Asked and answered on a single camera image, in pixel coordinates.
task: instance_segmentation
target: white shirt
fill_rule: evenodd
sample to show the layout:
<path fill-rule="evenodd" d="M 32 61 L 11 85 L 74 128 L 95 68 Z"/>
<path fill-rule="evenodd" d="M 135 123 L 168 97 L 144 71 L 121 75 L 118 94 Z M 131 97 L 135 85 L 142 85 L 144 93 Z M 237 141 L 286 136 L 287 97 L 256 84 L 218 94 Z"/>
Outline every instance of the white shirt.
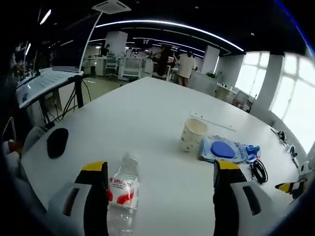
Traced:
<path fill-rule="evenodd" d="M 191 71 L 196 68 L 196 60 L 192 56 L 189 58 L 187 54 L 181 55 L 181 58 L 178 61 L 179 69 L 177 74 L 189 78 L 191 75 Z"/>

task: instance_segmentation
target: mouse pad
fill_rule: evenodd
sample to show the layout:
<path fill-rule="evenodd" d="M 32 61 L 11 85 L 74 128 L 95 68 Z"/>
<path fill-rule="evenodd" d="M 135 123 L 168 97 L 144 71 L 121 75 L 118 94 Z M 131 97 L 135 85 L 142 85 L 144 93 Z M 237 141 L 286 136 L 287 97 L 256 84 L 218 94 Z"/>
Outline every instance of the mouse pad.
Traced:
<path fill-rule="evenodd" d="M 65 128 L 54 130 L 47 139 L 48 156 L 52 159 L 60 157 L 67 144 L 69 132 Z"/>

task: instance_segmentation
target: bottle label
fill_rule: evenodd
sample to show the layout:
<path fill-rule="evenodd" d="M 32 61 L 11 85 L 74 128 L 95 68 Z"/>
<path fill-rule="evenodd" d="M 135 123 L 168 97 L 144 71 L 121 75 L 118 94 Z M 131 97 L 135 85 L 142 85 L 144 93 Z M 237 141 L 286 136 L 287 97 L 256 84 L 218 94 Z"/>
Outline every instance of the bottle label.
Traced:
<path fill-rule="evenodd" d="M 125 207 L 136 208 L 138 188 L 139 182 L 136 180 L 112 177 L 109 182 L 108 200 Z"/>

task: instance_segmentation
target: black ceiling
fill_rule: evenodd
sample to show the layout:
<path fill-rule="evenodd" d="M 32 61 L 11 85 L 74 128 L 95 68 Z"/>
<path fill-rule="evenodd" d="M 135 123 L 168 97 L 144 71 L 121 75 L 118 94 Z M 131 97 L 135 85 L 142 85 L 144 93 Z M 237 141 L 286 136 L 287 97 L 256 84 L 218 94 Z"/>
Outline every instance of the black ceiling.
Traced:
<path fill-rule="evenodd" d="M 164 20 L 211 32 L 243 48 L 245 52 L 285 51 L 299 54 L 305 53 L 305 43 L 298 30 L 290 22 L 289 17 L 282 11 L 280 5 L 274 0 L 121 1 L 132 10 L 114 15 L 103 14 L 98 25 L 135 19 Z M 100 2 L 102 0 L 65 1 L 62 3 L 52 1 L 24 7 L 22 15 L 26 17 L 26 20 L 23 22 L 25 25 L 32 26 L 27 28 L 24 36 L 27 36 L 30 41 L 48 41 L 54 34 L 65 27 L 89 14 L 94 14 L 95 11 L 91 10 L 91 8 Z M 305 2 L 295 4 L 290 2 L 288 0 L 282 1 L 313 45 L 315 37 L 312 34 L 311 28 L 309 28 L 312 15 L 308 14 L 312 8 L 307 7 Z M 42 19 L 49 9 L 52 9 L 51 16 L 41 26 L 37 23 L 40 9 L 40 19 Z M 209 45 L 206 41 L 209 41 L 219 47 L 225 48 L 221 49 L 221 55 L 229 51 L 232 54 L 242 53 L 240 50 L 221 40 L 191 29 L 150 23 L 129 23 L 99 27 L 94 30 L 91 39 L 105 38 L 108 31 L 121 29 L 128 33 L 129 41 L 133 37 L 156 38 L 189 45 L 203 51 Z"/>

